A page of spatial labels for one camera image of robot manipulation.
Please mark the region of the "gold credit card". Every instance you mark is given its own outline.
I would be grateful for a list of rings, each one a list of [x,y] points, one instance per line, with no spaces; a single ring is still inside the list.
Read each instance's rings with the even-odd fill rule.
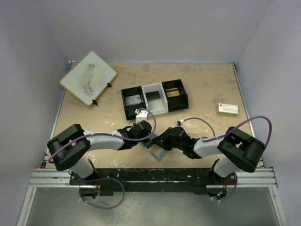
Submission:
[[[159,155],[162,152],[162,148],[157,145],[154,145],[150,150],[154,155]]]

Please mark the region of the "green leather card holder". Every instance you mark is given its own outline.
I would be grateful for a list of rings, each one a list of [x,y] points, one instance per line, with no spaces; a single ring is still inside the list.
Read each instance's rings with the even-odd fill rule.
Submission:
[[[153,139],[157,137],[157,134],[154,133],[146,142],[140,142],[139,144],[148,152],[150,153],[157,161],[161,161],[168,150],[161,148],[160,146],[153,143]]]

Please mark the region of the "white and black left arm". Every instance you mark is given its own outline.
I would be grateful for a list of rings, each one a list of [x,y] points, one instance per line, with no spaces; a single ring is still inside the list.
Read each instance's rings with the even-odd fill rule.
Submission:
[[[48,141],[48,162],[53,163],[57,171],[71,170],[85,184],[91,185],[96,181],[97,172],[92,162],[84,157],[86,152],[131,149],[139,142],[147,141],[152,135],[151,130],[147,121],[107,133],[94,133],[73,124]]]

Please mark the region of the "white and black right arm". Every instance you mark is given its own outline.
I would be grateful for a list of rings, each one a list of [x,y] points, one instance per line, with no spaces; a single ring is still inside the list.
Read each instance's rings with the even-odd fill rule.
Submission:
[[[210,140],[191,138],[184,128],[174,127],[168,128],[152,142],[164,150],[179,149],[190,159],[222,153],[224,158],[216,160],[209,172],[209,179],[214,184],[220,184],[229,174],[239,170],[254,172],[266,148],[263,142],[240,129]]]

